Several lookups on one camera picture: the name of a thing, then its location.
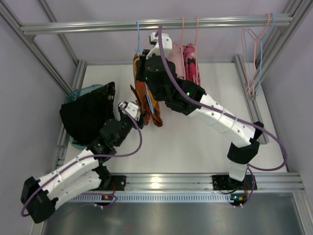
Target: pink patterned fabric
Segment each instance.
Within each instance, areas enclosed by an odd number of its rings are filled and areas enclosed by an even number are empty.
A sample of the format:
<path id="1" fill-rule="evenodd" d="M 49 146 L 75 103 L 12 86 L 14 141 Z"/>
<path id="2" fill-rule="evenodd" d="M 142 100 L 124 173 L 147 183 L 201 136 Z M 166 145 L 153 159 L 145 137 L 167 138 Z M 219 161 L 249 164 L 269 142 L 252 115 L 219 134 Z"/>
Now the pink patterned fabric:
<path id="1" fill-rule="evenodd" d="M 173 48 L 168 54 L 167 59 L 175 64 L 177 77 L 184 79 L 184 65 L 182 64 L 181 51 L 178 43 L 173 43 Z"/>
<path id="2" fill-rule="evenodd" d="M 200 73 L 198 67 L 198 79 L 197 79 L 197 69 L 195 58 L 196 49 L 193 44 L 189 43 L 187 46 L 183 47 L 183 56 L 184 56 L 184 63 L 185 63 L 185 71 L 186 71 L 186 80 L 193 81 L 197 85 L 200 86 Z"/>

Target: black cloth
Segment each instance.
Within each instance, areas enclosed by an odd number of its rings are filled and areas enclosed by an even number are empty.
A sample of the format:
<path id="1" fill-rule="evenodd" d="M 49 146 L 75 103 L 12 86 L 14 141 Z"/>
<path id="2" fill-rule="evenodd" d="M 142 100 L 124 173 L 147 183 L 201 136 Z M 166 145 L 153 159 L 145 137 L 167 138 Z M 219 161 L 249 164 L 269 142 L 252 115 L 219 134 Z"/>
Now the black cloth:
<path id="1" fill-rule="evenodd" d="M 115 83 L 110 82 L 61 106 L 63 125 L 77 144 L 90 144 L 99 136 L 104 122 L 114 118 L 114 96 Z"/>

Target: orange garment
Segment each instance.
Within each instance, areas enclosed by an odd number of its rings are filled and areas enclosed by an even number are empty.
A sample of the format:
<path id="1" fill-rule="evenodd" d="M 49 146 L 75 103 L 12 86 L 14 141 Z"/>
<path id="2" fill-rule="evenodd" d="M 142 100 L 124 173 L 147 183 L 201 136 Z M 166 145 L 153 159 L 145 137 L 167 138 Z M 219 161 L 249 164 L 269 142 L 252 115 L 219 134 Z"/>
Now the orange garment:
<path id="1" fill-rule="evenodd" d="M 161 110 L 160 110 L 160 106 L 159 106 L 158 102 L 155 99 L 153 99 L 153 96 L 149 90 L 149 96 L 151 98 L 152 105 L 154 108 L 154 114 L 152 114 L 150 107 L 149 107 L 147 97 L 146 97 L 147 91 L 146 91 L 145 82 L 136 81 L 136 74 L 137 74 L 136 63 L 139 59 L 140 59 L 139 55 L 135 54 L 134 60 L 133 60 L 133 73 L 134 73 L 135 88 L 132 87 L 132 85 L 131 85 L 131 89 L 136 96 L 137 104 L 141 107 L 140 112 L 142 114 L 146 114 L 145 125 L 148 125 L 149 120 L 151 118 L 153 123 L 157 127 L 161 127 L 161 126 L 163 126 L 163 121 L 161 119 Z"/>

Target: gray floor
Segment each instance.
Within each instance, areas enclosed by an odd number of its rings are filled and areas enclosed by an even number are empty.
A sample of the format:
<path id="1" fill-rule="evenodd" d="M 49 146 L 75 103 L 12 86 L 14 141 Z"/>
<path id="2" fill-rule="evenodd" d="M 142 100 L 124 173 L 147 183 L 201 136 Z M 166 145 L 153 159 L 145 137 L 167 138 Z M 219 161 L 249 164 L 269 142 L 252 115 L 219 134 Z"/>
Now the gray floor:
<path id="1" fill-rule="evenodd" d="M 77 203 L 64 204 L 59 221 Z M 249 205 L 233 209 L 212 203 L 117 203 L 101 210 L 76 210 L 60 223 L 45 224 L 44 235 L 301 235 L 291 194 L 255 194 Z"/>

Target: metal grate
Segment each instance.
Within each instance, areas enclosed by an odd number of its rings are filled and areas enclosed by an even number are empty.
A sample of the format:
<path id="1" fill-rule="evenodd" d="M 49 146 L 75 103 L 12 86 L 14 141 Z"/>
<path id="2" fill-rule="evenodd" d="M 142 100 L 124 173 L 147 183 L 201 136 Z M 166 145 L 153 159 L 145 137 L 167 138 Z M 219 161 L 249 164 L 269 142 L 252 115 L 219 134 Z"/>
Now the metal grate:
<path id="1" fill-rule="evenodd" d="M 180 202 L 180 203 L 196 203 L 196 202 L 231 202 L 230 195 L 221 195 L 217 193 L 116 193 L 116 202 Z M 101 200 L 101 196 L 79 195 L 71 200 L 71 202 L 109 202 Z"/>

